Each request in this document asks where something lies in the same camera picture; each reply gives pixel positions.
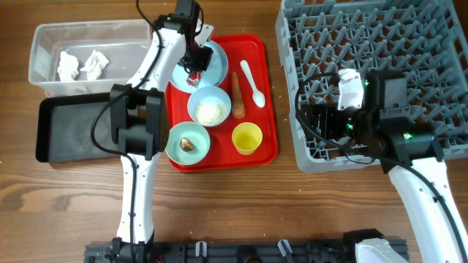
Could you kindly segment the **red snack wrapper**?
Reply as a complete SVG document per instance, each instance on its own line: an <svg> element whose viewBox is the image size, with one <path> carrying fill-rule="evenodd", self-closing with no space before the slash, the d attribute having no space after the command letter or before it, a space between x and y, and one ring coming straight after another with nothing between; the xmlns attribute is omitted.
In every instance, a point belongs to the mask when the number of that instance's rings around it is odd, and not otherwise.
<svg viewBox="0 0 468 263"><path fill-rule="evenodd" d="M192 71L188 74L186 82L188 85L197 87L202 77L202 72L199 71Z"/></svg>

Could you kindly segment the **light blue bowl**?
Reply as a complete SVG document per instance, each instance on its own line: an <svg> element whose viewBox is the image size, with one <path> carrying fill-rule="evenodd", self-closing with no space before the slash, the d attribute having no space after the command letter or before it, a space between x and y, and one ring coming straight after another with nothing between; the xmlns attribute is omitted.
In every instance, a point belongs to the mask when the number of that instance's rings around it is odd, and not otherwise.
<svg viewBox="0 0 468 263"><path fill-rule="evenodd" d="M231 111L231 99L227 92L216 86L196 90L187 102L190 118L205 127L223 123Z"/></svg>

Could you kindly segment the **white rice pile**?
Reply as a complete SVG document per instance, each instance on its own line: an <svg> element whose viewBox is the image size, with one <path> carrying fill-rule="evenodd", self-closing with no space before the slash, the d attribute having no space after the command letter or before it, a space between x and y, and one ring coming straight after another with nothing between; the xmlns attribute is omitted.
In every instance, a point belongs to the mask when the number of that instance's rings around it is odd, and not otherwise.
<svg viewBox="0 0 468 263"><path fill-rule="evenodd" d="M194 108L195 120L204 126L216 126L227 117L227 105L219 100L198 102Z"/></svg>

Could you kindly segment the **orange carrot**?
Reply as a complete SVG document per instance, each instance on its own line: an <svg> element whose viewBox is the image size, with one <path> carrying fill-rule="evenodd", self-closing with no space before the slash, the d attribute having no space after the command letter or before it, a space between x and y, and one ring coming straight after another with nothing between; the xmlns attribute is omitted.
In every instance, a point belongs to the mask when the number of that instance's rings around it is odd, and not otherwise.
<svg viewBox="0 0 468 263"><path fill-rule="evenodd" d="M231 91L232 91L232 106L231 112L234 118L243 118L246 114L244 101L242 99L240 84L238 81L238 75L233 72L231 75Z"/></svg>

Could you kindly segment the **yellow plastic cup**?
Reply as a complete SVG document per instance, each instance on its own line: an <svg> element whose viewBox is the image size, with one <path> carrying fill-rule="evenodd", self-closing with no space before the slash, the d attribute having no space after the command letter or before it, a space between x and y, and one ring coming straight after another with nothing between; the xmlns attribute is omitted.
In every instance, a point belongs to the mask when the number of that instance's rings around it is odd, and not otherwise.
<svg viewBox="0 0 468 263"><path fill-rule="evenodd" d="M263 141L263 133L260 127L254 123L240 123L233 129L232 141L240 154L250 155L257 150Z"/></svg>

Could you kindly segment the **mint green bowl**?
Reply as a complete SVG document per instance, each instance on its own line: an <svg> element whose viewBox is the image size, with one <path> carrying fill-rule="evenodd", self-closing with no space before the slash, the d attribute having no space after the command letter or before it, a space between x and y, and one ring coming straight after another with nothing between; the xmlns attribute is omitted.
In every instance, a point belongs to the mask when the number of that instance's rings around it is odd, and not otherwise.
<svg viewBox="0 0 468 263"><path fill-rule="evenodd" d="M189 166L201 162L207 156L210 146L208 131L198 123L187 121L170 130L165 150L173 162Z"/></svg>

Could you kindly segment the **brown food scrap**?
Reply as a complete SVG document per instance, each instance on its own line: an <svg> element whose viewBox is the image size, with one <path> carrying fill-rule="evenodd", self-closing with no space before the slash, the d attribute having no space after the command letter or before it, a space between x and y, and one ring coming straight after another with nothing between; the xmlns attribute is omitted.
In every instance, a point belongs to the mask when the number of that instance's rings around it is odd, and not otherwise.
<svg viewBox="0 0 468 263"><path fill-rule="evenodd" d="M180 141L180 147L184 152L190 152L195 149L193 143L187 137L183 137Z"/></svg>

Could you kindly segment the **white tissue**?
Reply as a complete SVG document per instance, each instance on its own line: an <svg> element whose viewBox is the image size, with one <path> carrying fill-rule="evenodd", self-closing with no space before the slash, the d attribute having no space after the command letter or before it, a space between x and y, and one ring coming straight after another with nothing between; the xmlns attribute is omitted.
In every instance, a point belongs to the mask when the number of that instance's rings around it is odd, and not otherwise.
<svg viewBox="0 0 468 263"><path fill-rule="evenodd" d="M85 62L84 67L82 67L80 71L86 73L87 80L98 80L99 77L102 75L102 71L109 63L109 60L105 57L103 53L94 50Z"/></svg>
<svg viewBox="0 0 468 263"><path fill-rule="evenodd" d="M68 54L66 51L60 52L60 61L57 67L57 73L61 82L72 82L78 76L78 59Z"/></svg>

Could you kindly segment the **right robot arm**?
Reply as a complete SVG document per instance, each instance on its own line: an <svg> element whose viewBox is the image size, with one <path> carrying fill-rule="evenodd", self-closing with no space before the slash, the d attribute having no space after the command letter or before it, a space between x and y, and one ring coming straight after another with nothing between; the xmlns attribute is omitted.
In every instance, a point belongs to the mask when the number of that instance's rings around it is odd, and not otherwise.
<svg viewBox="0 0 468 263"><path fill-rule="evenodd" d="M339 88L334 104L304 104L310 82L330 78ZM423 259L466 262L467 232L448 183L442 146L429 123L410 119L407 80L399 71L355 69L302 80L293 100L307 137L380 161L404 203Z"/></svg>

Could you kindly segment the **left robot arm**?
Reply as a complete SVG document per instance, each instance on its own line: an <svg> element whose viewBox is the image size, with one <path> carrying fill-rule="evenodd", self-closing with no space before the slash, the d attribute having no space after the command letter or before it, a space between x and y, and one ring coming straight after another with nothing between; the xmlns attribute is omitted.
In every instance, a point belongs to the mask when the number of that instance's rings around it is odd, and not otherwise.
<svg viewBox="0 0 468 263"><path fill-rule="evenodd" d="M165 150L170 125L165 89L176 66L188 73L207 70L212 49L205 46L213 26L204 23L194 0L178 1L175 12L149 23L151 46L136 73L124 85L115 84L109 102L110 133L124 171L124 191L116 237L102 254L86 262L155 262L152 199L156 165Z"/></svg>

